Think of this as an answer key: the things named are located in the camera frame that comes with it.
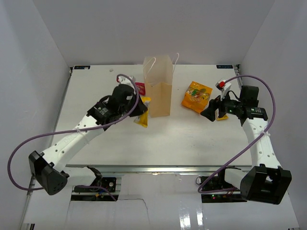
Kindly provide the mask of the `yellow snack bar wrapper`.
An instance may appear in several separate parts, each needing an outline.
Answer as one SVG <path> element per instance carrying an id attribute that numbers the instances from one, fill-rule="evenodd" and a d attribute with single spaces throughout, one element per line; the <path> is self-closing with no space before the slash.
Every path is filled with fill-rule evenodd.
<path id="1" fill-rule="evenodd" d="M 148 114 L 149 114 L 149 105 L 151 102 L 151 98 L 150 97 L 141 97 L 141 101 L 142 101 L 142 105 L 145 106 L 145 111 L 142 112 L 141 115 L 138 115 L 135 119 L 134 119 L 134 123 L 141 125 L 144 128 L 148 127 Z"/>

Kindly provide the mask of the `orange gummy candy bag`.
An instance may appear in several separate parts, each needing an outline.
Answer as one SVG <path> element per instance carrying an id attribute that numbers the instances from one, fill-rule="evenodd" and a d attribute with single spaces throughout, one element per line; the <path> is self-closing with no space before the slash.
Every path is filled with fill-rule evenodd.
<path id="1" fill-rule="evenodd" d="M 208 104 L 211 93 L 212 88 L 192 81 L 184 94 L 181 105 L 200 114 Z"/>

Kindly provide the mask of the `red snack pouch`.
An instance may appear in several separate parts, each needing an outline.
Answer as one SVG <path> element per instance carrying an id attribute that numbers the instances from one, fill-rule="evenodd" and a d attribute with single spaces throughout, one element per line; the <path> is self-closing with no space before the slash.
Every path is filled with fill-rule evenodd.
<path id="1" fill-rule="evenodd" d="M 142 82 L 136 82 L 135 84 L 138 88 L 139 94 L 145 96 L 146 95 L 145 84 Z"/>

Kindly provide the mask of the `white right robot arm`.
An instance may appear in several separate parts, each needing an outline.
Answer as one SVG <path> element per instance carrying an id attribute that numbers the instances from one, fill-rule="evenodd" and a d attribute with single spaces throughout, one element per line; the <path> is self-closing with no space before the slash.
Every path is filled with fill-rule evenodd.
<path id="1" fill-rule="evenodd" d="M 268 116 L 264 108 L 258 106 L 259 89 L 243 86 L 240 96 L 230 98 L 230 83 L 218 83 L 221 95 L 211 99 L 208 108 L 201 115 L 211 121 L 217 117 L 235 115 L 248 139 L 251 154 L 251 169 L 244 172 L 235 166 L 225 166 L 216 175 L 209 176 L 199 187 L 199 193 L 208 194 L 235 190 L 246 201 L 256 201 L 278 205 L 283 199 L 292 180 L 289 170 L 282 168 L 274 153 L 268 127 Z"/>

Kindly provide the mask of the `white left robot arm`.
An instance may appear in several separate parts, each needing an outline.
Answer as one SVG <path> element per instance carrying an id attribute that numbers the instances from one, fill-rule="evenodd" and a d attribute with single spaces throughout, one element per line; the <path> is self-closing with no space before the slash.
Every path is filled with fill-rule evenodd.
<path id="1" fill-rule="evenodd" d="M 125 115 L 141 116 L 147 110 L 148 106 L 132 87 L 120 84 L 111 95 L 104 96 L 91 107 L 71 133 L 41 153 L 33 151 L 29 155 L 32 175 L 51 196 L 67 184 L 86 186 L 90 191 L 97 191 L 102 185 L 102 175 L 98 169 L 92 166 L 69 168 L 66 165 L 113 122 Z"/>

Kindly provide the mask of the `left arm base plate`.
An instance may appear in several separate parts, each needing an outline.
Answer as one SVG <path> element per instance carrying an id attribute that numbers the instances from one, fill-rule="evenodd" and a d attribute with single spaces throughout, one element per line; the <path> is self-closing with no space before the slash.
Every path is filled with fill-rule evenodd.
<path id="1" fill-rule="evenodd" d="M 113 195 L 116 191 L 116 177 L 103 177 L 101 172 L 91 166 L 87 166 L 94 173 L 95 179 L 90 185 L 77 185 L 74 187 L 73 200 L 79 201 L 117 201 L 118 195 Z"/>

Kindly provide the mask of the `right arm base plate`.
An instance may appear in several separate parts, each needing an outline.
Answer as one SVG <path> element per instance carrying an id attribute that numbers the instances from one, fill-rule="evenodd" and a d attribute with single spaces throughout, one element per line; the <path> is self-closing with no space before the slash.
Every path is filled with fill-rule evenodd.
<path id="1" fill-rule="evenodd" d="M 225 169 L 217 173 L 201 189 L 201 202 L 203 204 L 221 204 L 221 203 L 244 203 L 240 190 L 224 180 Z"/>

